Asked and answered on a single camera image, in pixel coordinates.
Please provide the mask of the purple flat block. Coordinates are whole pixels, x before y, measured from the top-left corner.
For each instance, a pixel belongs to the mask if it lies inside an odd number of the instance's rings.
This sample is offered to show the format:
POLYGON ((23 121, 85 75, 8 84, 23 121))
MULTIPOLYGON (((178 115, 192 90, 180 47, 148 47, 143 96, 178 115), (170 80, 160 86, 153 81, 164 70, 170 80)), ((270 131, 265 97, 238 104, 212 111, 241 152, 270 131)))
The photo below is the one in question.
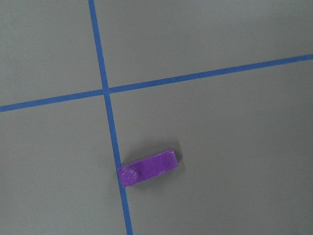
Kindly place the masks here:
POLYGON ((122 165, 117 169, 121 185, 130 187, 153 179, 179 166, 174 149, 168 149, 148 157, 122 165))

